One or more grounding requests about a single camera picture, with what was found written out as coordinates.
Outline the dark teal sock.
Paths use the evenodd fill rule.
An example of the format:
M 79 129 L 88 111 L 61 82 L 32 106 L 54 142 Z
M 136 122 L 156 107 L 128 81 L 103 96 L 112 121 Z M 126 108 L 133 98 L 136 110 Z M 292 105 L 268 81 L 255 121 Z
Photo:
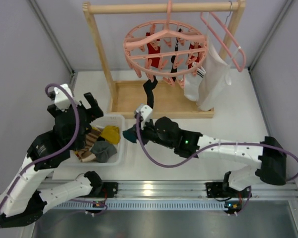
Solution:
M 136 144 L 137 140 L 138 140 L 136 125 L 133 125 L 131 128 L 124 130 L 123 131 L 123 137 L 127 141 Z

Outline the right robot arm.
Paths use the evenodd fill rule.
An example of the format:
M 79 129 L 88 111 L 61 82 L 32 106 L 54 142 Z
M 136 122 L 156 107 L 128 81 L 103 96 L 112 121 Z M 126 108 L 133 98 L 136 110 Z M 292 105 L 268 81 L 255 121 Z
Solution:
M 243 191 L 261 182 L 276 186 L 286 184 L 287 156 L 274 137 L 266 136 L 258 143 L 230 142 L 183 130 L 167 117 L 156 122 L 138 118 L 136 134 L 142 147 L 153 142 L 172 149 L 185 160 L 214 159 L 244 164 L 239 170 L 225 173 L 222 189 L 226 193 Z

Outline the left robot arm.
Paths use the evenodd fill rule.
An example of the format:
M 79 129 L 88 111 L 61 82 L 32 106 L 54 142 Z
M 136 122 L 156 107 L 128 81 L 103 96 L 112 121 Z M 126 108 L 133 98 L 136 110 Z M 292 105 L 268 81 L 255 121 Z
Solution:
M 81 196 L 97 196 L 101 192 L 103 181 L 94 171 L 88 171 L 75 180 L 52 189 L 38 189 L 46 176 L 70 157 L 71 151 L 78 151 L 86 146 L 86 136 L 92 129 L 91 122 L 104 115 L 90 92 L 85 93 L 84 97 L 91 107 L 86 109 L 82 103 L 77 106 L 79 128 L 73 144 L 64 152 L 39 161 L 40 158 L 65 147 L 75 132 L 75 114 L 72 107 L 61 111 L 54 104 L 48 106 L 47 111 L 54 117 L 55 125 L 34 139 L 14 181 L 0 194 L 1 228 L 30 225 L 63 202 Z

